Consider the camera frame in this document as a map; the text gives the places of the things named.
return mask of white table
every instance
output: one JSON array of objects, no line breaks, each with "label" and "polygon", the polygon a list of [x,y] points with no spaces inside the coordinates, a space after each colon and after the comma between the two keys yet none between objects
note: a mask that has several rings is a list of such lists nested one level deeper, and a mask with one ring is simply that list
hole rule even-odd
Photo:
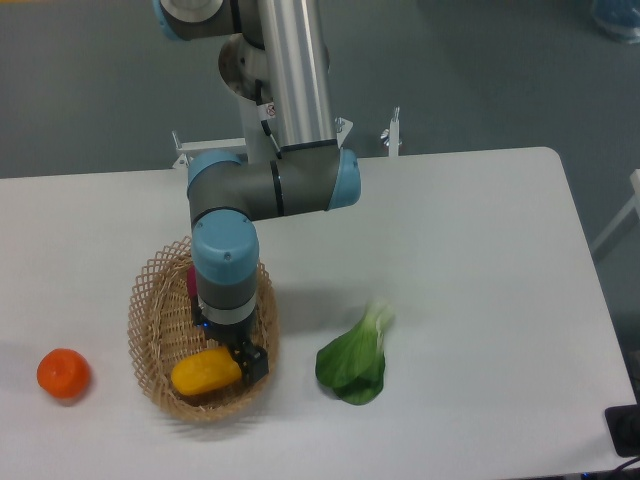
[{"label": "white table", "polygon": [[[634,396],[558,156],[361,161],[352,208],[258,224],[282,337],[270,388],[193,427],[142,395],[134,277],[189,233],[184,172],[0,181],[0,478],[501,479],[611,469],[603,410]],[[323,395],[316,351],[389,298],[385,390]],[[37,386],[55,347],[89,394]]]}]

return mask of white stand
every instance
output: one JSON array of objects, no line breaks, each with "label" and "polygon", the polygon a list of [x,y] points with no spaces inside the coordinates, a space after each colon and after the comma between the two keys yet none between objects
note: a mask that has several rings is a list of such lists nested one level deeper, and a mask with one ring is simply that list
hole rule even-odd
[{"label": "white stand", "polygon": [[[336,118],[336,138],[338,140],[338,148],[342,147],[342,144],[352,129],[353,122],[342,117]],[[176,153],[178,154],[178,159],[173,163],[173,168],[188,168],[195,156],[208,150],[220,148],[236,155],[247,153],[247,142],[244,138],[227,138],[224,140],[182,143],[178,138],[178,132],[174,130],[171,132],[171,135],[173,135]]]},{"label": "white stand", "polygon": [[606,257],[640,218],[640,170],[631,174],[634,195],[589,246],[595,263]]}]

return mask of orange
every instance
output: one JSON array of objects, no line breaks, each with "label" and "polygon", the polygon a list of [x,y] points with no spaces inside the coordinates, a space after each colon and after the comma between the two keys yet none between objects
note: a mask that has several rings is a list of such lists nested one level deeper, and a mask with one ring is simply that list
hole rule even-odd
[{"label": "orange", "polygon": [[38,365],[38,384],[52,397],[80,395],[89,385],[91,371],[85,358],[74,350],[57,348]]}]

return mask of cable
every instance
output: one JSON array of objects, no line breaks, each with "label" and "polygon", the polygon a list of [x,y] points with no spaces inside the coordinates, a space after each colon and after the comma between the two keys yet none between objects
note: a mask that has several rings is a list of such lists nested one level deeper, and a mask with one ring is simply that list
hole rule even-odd
[{"label": "cable", "polygon": [[612,470],[611,473],[609,473],[609,475],[604,477],[603,480],[613,480],[616,477],[616,475],[618,475],[622,470],[638,462],[640,462],[640,457],[632,458],[628,462],[624,462],[622,465],[618,465],[618,467],[616,467],[615,470]]}]

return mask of bok choy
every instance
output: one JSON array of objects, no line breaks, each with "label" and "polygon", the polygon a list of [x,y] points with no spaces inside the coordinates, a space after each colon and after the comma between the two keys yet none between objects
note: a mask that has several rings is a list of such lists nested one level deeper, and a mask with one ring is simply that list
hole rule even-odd
[{"label": "bok choy", "polygon": [[352,405],[364,405],[377,397],[384,387],[384,332],[393,318],[387,302],[369,303],[351,330],[318,352],[318,381]]}]

